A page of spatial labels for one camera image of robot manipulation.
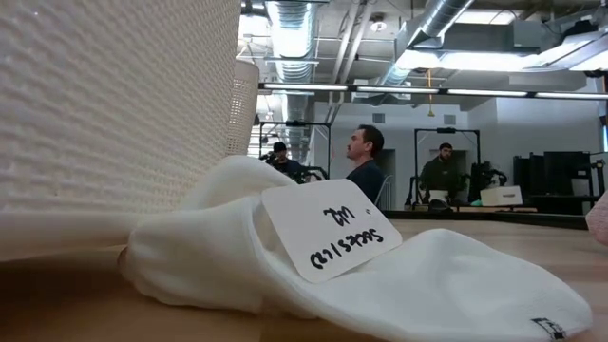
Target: seated person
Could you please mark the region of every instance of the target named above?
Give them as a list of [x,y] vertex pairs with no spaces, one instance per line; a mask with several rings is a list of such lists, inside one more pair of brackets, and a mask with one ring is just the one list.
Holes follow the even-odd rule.
[[444,142],[439,146],[439,156],[427,162],[420,175],[420,187],[429,191],[447,191],[448,197],[453,200],[460,188],[460,174],[457,166],[452,162],[452,145]]
[[347,158],[353,161],[354,170],[346,179],[355,183],[371,202],[376,201],[385,178],[373,160],[373,157],[382,151],[382,147],[384,137],[378,128],[361,124],[352,133],[347,150]]
[[273,151],[276,154],[276,160],[273,162],[273,167],[280,173],[293,175],[302,169],[302,165],[297,161],[292,161],[287,158],[287,146],[283,142],[275,142]]

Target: white box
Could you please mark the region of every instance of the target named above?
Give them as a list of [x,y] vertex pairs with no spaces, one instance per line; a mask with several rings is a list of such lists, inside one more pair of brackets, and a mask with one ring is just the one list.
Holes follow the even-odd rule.
[[519,186],[500,186],[482,190],[484,206],[522,205],[522,189]]

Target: table surface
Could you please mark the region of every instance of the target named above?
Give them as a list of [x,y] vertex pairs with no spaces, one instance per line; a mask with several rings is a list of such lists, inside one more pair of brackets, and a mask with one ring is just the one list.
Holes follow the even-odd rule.
[[[587,232],[485,221],[395,220],[404,238],[451,229],[541,265],[592,306],[594,328],[574,339],[608,341],[608,247]],[[0,263],[0,341],[377,341],[322,320],[168,307],[117,272],[119,248]]]

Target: black stitched label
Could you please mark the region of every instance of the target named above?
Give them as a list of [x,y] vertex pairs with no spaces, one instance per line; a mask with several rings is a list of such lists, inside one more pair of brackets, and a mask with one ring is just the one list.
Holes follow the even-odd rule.
[[552,341],[564,341],[566,339],[566,332],[559,324],[547,318],[534,318],[532,322],[540,325],[551,336]]

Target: small label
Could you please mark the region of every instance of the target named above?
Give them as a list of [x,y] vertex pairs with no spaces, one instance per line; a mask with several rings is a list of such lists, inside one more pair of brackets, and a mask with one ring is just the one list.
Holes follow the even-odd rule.
[[267,189],[262,202],[295,268],[313,283],[339,276],[403,242],[350,180]]
[[547,318],[534,318],[532,322],[538,324],[551,336],[552,341],[564,341],[566,339],[566,332],[560,327],[559,324],[547,319]]

